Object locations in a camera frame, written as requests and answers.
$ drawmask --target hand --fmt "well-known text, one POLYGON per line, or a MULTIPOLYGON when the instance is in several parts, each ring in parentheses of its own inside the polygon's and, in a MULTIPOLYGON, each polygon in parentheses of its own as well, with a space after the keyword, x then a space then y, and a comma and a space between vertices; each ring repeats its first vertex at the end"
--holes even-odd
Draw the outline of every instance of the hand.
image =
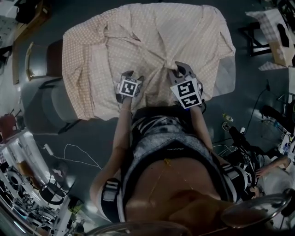
POLYGON ((266 175, 267 173, 269 173, 270 170, 271 170, 271 168, 269 165, 263 166, 256 171, 256 176, 262 177, 262 176, 266 175))

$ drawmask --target black strap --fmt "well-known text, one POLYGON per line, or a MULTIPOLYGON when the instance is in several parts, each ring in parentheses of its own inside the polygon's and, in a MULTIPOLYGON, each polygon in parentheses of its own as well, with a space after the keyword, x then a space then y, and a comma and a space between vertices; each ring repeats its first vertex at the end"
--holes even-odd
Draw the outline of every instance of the black strap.
POLYGON ((119 223, 117 197, 120 191, 121 182, 116 178, 108 179, 101 193, 101 209, 105 216, 113 223, 119 223))

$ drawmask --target gray floor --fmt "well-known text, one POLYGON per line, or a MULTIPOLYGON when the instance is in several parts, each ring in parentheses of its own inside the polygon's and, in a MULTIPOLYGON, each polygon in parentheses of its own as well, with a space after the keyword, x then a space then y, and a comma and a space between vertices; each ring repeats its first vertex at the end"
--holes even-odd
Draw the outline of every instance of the gray floor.
MULTIPOLYGON (((254 58, 251 58, 247 54, 247 42, 237 29, 254 21, 245 15, 246 11, 263 10, 258 0, 183 0, 175 2, 215 6, 222 12, 227 21, 233 44, 236 47, 236 89, 233 93, 215 97, 208 101, 207 111, 204 117, 214 145, 226 144, 229 146, 232 144, 232 140, 219 142, 230 137, 221 128, 221 124, 224 121, 222 114, 231 115, 234 119, 233 125, 238 129, 246 127, 258 95, 266 88, 267 80, 269 81, 272 93, 281 95, 288 91, 288 70, 259 71, 258 67, 260 65, 271 60, 271 54, 254 58)), ((24 42, 19 49, 19 72, 24 107, 29 104, 37 86, 43 82, 42 80, 36 80, 27 83, 25 80, 24 57, 26 48, 31 41, 37 44, 48 45, 61 39, 64 32, 70 27, 106 10, 129 3, 136 3, 136 1, 55 1, 53 3, 51 19, 30 39, 24 42)), ((40 56, 39 64, 42 63, 43 58, 40 56)), ((263 93, 257 104, 257 109, 259 110, 263 104, 269 104, 278 110, 282 110, 282 104, 276 102, 275 96, 269 92, 263 93)), ((35 136, 35 140, 40 145, 49 144, 55 155, 59 157, 63 157, 63 151, 67 143, 78 145, 81 149, 88 152, 101 166, 104 166, 111 154, 112 138, 116 122, 116 119, 109 121, 99 119, 82 121, 65 134, 60 136, 35 136)), ((264 151, 267 151, 277 144, 279 137, 280 132, 278 130, 263 125, 257 116, 253 116, 246 134, 246 138, 250 144, 259 146, 264 151)), ((217 147, 216 152, 218 153, 223 149, 223 147, 220 147, 220 149, 217 147)), ((49 166, 57 161, 46 153, 43 156, 49 166)), ((82 160, 92 164, 86 154, 75 148, 67 149, 66 158, 82 160)), ((69 174, 77 177, 77 182, 71 194, 83 201, 88 201, 91 181, 99 169, 69 161, 67 164, 69 166, 69 174)))

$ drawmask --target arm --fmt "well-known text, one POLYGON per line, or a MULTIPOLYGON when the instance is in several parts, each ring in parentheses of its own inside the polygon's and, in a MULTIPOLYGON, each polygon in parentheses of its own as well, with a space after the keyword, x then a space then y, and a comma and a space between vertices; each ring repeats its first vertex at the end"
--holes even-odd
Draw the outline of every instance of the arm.
POLYGON ((95 205, 97 204, 97 194, 101 186, 120 169, 129 148, 131 101, 131 97, 126 97, 123 101, 115 131, 111 157, 103 170, 97 174, 90 187, 90 198, 95 205))
POLYGON ((213 151, 213 146, 211 142, 211 138, 202 114, 201 109, 198 106, 193 106, 190 108, 190 116, 192 119, 192 124, 194 127, 195 134, 200 138, 205 146, 209 149, 211 154, 213 154, 220 164, 228 164, 226 160, 223 158, 219 157, 214 151, 213 151))
POLYGON ((291 160, 287 157, 287 156, 281 156, 277 159, 275 159, 273 162, 271 162, 270 164, 261 167, 260 169, 258 169, 256 171, 256 176, 257 177, 261 177, 264 176, 265 174, 267 174, 269 171, 271 171, 271 169, 280 166, 280 165, 284 165, 285 168, 287 168, 291 163, 291 160))

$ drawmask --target torso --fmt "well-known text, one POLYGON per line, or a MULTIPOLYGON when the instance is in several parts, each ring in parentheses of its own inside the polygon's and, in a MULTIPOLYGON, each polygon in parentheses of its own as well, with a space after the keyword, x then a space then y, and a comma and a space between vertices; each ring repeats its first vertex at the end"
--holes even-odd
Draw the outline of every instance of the torso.
POLYGON ((176 192, 193 189, 201 194, 220 199, 205 166, 192 158, 163 160, 148 166, 140 175, 132 197, 125 207, 128 221, 146 220, 161 203, 176 192))

